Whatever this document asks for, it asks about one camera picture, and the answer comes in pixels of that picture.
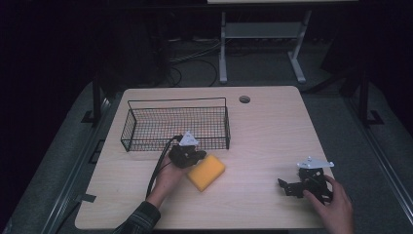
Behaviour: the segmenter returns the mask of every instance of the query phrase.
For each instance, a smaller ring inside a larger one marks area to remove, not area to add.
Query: table
[[[248,96],[250,103],[241,103]],[[144,200],[161,154],[127,152],[120,142],[131,99],[226,98],[230,148],[209,150],[226,171],[204,192],[182,179],[161,206],[157,229],[320,228],[306,199],[287,197],[277,178],[297,182],[297,162],[325,160],[318,136],[295,87],[219,87],[126,90],[114,117],[75,224],[80,229],[120,225]],[[325,173],[332,175],[329,168]]]

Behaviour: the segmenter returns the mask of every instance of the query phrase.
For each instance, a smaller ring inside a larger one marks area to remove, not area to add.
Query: sleeve
[[[113,234],[151,233],[160,218],[161,213],[154,205],[142,202],[131,216],[115,229]]]

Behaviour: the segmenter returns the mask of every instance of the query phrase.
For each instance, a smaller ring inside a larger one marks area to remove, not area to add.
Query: white bracket
[[[303,169],[332,168],[334,164],[333,162],[326,162],[309,156],[306,161],[297,163],[297,167]]]
[[[183,136],[182,140],[179,142],[180,146],[188,146],[188,145],[198,145],[198,141],[192,136],[192,134],[187,131]]]

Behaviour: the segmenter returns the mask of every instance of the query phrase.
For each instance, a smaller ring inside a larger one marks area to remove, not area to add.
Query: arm
[[[165,157],[151,194],[113,233],[151,233],[153,227],[161,218],[159,208],[165,198],[168,197],[189,170],[190,168],[180,169],[176,167],[169,157]]]

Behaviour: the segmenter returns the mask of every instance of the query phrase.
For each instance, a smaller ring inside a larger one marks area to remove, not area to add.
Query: round hole
[[[251,99],[248,96],[241,96],[240,97],[240,102],[241,103],[249,103]]]

